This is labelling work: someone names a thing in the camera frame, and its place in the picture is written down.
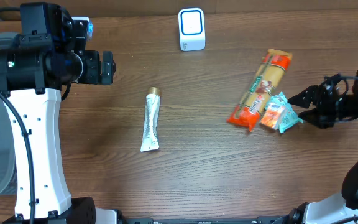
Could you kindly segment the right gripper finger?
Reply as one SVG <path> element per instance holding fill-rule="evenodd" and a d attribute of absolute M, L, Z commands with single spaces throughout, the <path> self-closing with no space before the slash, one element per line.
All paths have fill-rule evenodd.
<path fill-rule="evenodd" d="M 301 93 L 289 98 L 288 103 L 301 108 L 309 108 L 310 104 L 314 102 L 317 90 L 318 85 L 311 85 Z"/>
<path fill-rule="evenodd" d="M 298 117 L 306 121 L 307 123 L 312 124 L 313 126 L 316 126 L 318 128 L 325 128 L 324 116 L 321 115 L 316 108 L 301 112 Z"/>

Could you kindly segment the teal snack packet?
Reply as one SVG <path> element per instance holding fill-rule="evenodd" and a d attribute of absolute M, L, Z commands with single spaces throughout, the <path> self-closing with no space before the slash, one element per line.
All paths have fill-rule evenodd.
<path fill-rule="evenodd" d="M 280 92 L 278 95 L 273 95 L 268 103 L 283 104 L 287 109 L 283 115 L 281 123 L 278 126 L 278 130 L 281 134 L 298 123 L 304 123 L 304 121 L 295 113 L 291 104 L 288 103 L 288 100 L 283 92 Z"/>

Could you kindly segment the small orange packet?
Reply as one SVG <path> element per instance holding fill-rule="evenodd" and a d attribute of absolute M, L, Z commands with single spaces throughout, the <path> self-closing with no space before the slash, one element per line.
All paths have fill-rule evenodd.
<path fill-rule="evenodd" d="M 286 112 L 287 106 L 285 103 L 269 103 L 260 123 L 263 126 L 277 130 Z"/>

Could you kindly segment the long orange snack package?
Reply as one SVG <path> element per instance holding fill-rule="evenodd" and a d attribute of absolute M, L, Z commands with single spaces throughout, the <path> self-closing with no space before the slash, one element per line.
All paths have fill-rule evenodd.
<path fill-rule="evenodd" d="M 249 131 L 252 131 L 262 117 L 265 106 L 281 82 L 292 58 L 293 54 L 289 52 L 269 49 L 262 59 L 253 81 L 227 122 L 247 127 Z"/>

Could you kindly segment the white silver tube package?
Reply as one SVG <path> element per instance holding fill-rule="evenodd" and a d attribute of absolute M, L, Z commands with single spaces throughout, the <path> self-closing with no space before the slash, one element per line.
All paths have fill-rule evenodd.
<path fill-rule="evenodd" d="M 145 119 L 140 149 L 141 152 L 154 151 L 160 147 L 157 136 L 160 102 L 160 89 L 157 87 L 150 87 L 145 97 Z"/>

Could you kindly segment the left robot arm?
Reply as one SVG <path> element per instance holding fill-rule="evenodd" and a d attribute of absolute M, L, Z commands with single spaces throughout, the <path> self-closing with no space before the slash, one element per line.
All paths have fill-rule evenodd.
<path fill-rule="evenodd" d="M 0 97 L 7 109 L 17 171 L 15 214 L 9 223 L 120 223 L 115 210 L 91 197 L 73 198 L 63 173 L 59 136 L 62 99 L 74 83 L 110 85 L 110 51 L 86 50 L 87 17 L 46 2 L 22 4 L 17 43 L 0 50 Z"/>

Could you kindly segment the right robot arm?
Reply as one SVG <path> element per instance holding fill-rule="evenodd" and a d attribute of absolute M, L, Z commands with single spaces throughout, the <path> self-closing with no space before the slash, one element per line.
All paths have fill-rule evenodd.
<path fill-rule="evenodd" d="M 354 84 L 340 93 L 337 84 L 350 79 Z M 358 71 L 352 78 L 340 74 L 325 77 L 321 84 L 309 86 L 288 102 L 305 108 L 299 117 L 321 129 L 358 119 Z M 276 223 L 358 223 L 358 161 L 346 174 L 341 192 L 319 202 L 305 202 Z"/>

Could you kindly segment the white barcode scanner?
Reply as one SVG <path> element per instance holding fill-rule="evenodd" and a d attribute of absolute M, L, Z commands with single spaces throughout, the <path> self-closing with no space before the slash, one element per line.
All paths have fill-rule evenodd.
<path fill-rule="evenodd" d="M 204 12 L 193 7 L 178 13 L 180 48 L 184 52 L 203 50 L 206 46 Z"/>

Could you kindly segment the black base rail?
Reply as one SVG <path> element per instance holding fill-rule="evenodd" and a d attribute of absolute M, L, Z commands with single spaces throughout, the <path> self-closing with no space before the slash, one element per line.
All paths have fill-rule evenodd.
<path fill-rule="evenodd" d="M 163 219 L 123 218 L 118 224 L 284 224 L 287 216 L 259 216 L 257 218 L 223 218 L 223 219 Z"/>

